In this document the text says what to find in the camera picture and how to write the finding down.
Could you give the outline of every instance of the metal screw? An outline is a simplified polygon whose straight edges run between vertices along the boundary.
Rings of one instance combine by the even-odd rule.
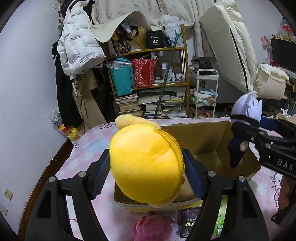
[[[50,183],[53,183],[55,180],[56,180],[56,177],[50,177],[50,178],[48,179],[48,181],[49,181]]]
[[[78,176],[79,176],[79,177],[85,177],[85,176],[86,176],[86,171],[80,171],[80,172],[78,173]]]
[[[240,180],[241,182],[244,182],[246,179],[245,179],[245,177],[243,177],[243,176],[239,176],[239,180]]]
[[[214,177],[216,176],[216,173],[214,171],[208,171],[207,174],[210,176],[210,177]]]

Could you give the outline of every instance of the black package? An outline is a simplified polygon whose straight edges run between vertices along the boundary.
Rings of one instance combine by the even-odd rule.
[[[161,30],[146,33],[147,49],[164,48],[163,32]]]
[[[188,237],[194,223],[196,222],[200,209],[201,207],[192,207],[181,210],[180,238]]]

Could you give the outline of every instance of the beige pants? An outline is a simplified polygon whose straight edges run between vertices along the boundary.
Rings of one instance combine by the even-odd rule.
[[[93,70],[79,75],[78,81],[75,81],[74,85],[77,95],[74,90],[72,90],[72,94],[83,119],[83,123],[77,130],[83,135],[88,130],[106,123],[106,120],[91,94],[92,89],[98,88]]]

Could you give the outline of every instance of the black box with 40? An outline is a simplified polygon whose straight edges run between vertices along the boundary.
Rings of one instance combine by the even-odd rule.
[[[164,37],[161,30],[147,32],[146,41],[148,49],[164,48]]]

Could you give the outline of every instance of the white puffer jacket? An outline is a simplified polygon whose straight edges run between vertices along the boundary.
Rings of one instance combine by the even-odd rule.
[[[71,11],[72,3],[69,5],[57,46],[64,73],[71,79],[105,60],[105,54],[91,32],[89,17],[83,10],[88,2],[75,3]]]

